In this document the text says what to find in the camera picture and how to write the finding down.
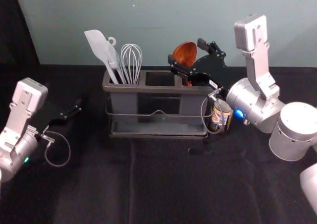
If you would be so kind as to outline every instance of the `teal wall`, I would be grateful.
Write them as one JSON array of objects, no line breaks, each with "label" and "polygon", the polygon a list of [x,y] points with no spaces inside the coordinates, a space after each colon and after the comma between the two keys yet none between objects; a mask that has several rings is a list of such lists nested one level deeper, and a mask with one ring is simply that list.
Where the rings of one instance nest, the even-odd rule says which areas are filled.
[{"label": "teal wall", "polygon": [[226,63],[244,66],[234,22],[267,16],[270,66],[317,67],[317,0],[19,0],[42,64],[101,64],[84,31],[138,44],[143,65],[167,65],[184,41],[215,40]]}]

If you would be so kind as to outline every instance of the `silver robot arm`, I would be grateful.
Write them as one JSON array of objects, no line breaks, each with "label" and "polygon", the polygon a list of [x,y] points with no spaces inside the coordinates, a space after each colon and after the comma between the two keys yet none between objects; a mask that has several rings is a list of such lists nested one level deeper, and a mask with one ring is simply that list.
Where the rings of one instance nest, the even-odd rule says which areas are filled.
[{"label": "silver robot arm", "polygon": [[[236,46],[246,58],[248,78],[230,88],[227,103],[242,111],[245,124],[272,133],[269,146],[280,159],[300,160],[311,146],[317,152],[317,109],[301,102],[285,105],[278,99],[279,87],[268,70],[266,17],[249,15],[235,23],[234,31]],[[317,214],[317,164],[304,170],[300,181]]]},{"label": "silver robot arm", "polygon": [[46,99],[48,89],[25,78],[16,85],[9,118],[0,133],[0,184],[17,173],[25,159],[36,149],[36,128],[29,126],[30,118]]}]

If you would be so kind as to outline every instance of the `gray utensil caddy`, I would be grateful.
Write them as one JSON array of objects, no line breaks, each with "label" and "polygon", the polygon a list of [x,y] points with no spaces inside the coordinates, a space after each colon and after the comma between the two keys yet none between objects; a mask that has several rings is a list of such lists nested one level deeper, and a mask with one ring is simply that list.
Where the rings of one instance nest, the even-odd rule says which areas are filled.
[{"label": "gray utensil caddy", "polygon": [[[170,71],[141,70],[138,85],[113,84],[106,71],[103,90],[112,137],[199,139],[208,134],[200,110],[209,87],[183,85]],[[211,116],[208,111],[205,118]]]}]

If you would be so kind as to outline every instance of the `food can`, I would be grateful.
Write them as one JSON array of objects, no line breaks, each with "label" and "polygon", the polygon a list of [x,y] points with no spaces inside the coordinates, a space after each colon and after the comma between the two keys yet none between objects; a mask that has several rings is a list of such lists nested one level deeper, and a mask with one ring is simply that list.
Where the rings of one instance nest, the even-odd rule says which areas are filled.
[{"label": "food can", "polygon": [[[221,133],[225,133],[229,129],[229,126],[232,120],[233,110],[229,106],[229,104],[226,103],[224,100],[218,99],[218,103],[221,106],[221,110],[223,112],[223,117],[224,117],[224,128],[221,131]],[[221,111],[220,111],[218,103],[216,102],[214,103],[214,106],[212,108],[212,113],[211,113],[210,130],[213,132],[218,131],[222,126]]]}]

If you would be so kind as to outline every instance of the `black tablecloth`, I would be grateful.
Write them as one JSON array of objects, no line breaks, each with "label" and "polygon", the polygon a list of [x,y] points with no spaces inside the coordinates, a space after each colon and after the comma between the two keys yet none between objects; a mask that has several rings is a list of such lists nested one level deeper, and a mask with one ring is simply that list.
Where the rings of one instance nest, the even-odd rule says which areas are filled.
[{"label": "black tablecloth", "polygon": [[[245,68],[233,67],[233,73]],[[269,135],[234,121],[229,133],[208,142],[109,138],[102,66],[0,67],[0,125],[16,82],[31,77],[49,86],[48,101],[67,108],[88,94],[83,112],[63,133],[71,162],[52,168],[43,144],[15,178],[2,184],[1,223],[310,224],[317,217],[300,188],[299,174],[317,162],[309,150],[284,162]],[[272,68],[285,102],[317,105],[316,68]],[[188,148],[212,152],[189,155]]]}]

